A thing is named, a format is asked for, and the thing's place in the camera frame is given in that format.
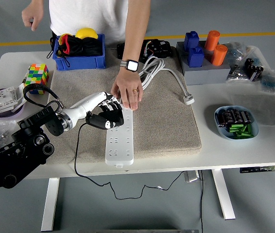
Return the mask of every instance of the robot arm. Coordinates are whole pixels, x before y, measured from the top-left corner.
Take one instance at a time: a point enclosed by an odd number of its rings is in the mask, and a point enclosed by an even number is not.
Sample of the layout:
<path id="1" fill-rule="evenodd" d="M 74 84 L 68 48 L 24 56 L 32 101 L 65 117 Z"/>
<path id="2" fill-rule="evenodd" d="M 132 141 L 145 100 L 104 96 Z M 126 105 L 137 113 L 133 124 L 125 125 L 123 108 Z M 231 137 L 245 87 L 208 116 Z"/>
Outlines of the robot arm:
<path id="1" fill-rule="evenodd" d="M 103 112 L 92 114 L 99 106 Z M 80 119 L 99 129 L 123 124 L 122 108 L 117 99 L 105 92 L 95 93 L 70 108 L 55 112 L 50 106 L 18 122 L 20 130 L 12 134 L 13 143 L 0 148 L 0 187 L 13 188 L 53 154 L 54 146 L 41 129 L 46 125 L 55 136 L 71 130 Z"/>

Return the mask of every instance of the human arm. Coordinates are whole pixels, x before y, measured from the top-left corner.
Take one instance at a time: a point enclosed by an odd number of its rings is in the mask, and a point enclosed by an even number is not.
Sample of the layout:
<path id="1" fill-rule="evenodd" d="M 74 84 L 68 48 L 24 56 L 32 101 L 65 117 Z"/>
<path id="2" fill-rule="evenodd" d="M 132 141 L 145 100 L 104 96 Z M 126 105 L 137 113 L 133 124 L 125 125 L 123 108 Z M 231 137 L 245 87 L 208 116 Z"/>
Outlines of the human arm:
<path id="1" fill-rule="evenodd" d="M 22 19 L 25 27 L 35 31 L 44 16 L 44 0 L 32 0 L 22 11 Z"/>
<path id="2" fill-rule="evenodd" d="M 151 0 L 129 0 L 123 61 L 138 61 L 150 11 Z M 125 108 L 130 107 L 132 110 L 136 110 L 138 108 L 138 102 L 142 100 L 143 96 L 142 83 L 138 73 L 131 72 L 125 67 L 120 67 L 111 89 L 111 94 L 117 98 L 121 96 Z"/>

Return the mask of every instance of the white t-shirt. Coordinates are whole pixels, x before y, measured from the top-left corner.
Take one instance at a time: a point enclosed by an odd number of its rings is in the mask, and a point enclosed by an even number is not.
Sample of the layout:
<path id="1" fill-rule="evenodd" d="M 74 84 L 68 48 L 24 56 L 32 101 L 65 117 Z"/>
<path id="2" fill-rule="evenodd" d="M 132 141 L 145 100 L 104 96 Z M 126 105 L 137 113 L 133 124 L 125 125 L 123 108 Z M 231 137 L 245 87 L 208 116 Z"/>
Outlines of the white t-shirt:
<path id="1" fill-rule="evenodd" d="M 49 0 L 49 12 L 56 35 L 93 28 L 106 45 L 124 42 L 128 0 Z"/>

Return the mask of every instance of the table leg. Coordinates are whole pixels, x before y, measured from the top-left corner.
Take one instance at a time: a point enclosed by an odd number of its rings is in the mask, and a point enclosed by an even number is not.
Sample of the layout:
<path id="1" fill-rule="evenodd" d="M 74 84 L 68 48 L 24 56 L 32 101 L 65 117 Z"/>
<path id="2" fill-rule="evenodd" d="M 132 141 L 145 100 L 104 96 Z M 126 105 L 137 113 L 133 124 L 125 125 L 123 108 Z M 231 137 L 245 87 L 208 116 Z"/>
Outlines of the table leg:
<path id="1" fill-rule="evenodd" d="M 213 174 L 217 194 L 219 195 L 224 219 L 225 220 L 235 219 L 236 218 L 235 213 L 234 213 L 233 206 L 232 206 L 230 198 L 229 198 L 229 194 L 227 191 L 227 187 L 226 187 L 222 169 L 213 169 L 212 174 Z"/>
<path id="2" fill-rule="evenodd" d="M 46 196 L 44 216 L 42 218 L 41 231 L 48 232 L 53 230 L 53 221 L 58 197 L 60 178 L 50 178 Z"/>

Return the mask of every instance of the person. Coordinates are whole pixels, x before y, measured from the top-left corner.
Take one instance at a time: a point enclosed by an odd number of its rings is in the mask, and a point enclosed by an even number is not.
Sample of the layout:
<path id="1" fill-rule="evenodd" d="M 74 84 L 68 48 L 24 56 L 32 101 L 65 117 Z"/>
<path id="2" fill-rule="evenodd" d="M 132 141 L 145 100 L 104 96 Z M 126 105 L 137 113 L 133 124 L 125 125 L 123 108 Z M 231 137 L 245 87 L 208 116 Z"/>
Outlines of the person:
<path id="1" fill-rule="evenodd" d="M 125 41 L 123 61 L 138 61 L 150 17 L 151 0 L 49 0 L 50 28 L 56 35 L 93 28 L 108 45 Z M 35 31 L 44 16 L 44 0 L 32 0 L 22 11 L 25 27 Z M 120 67 L 111 94 L 136 110 L 143 88 L 137 72 Z"/>

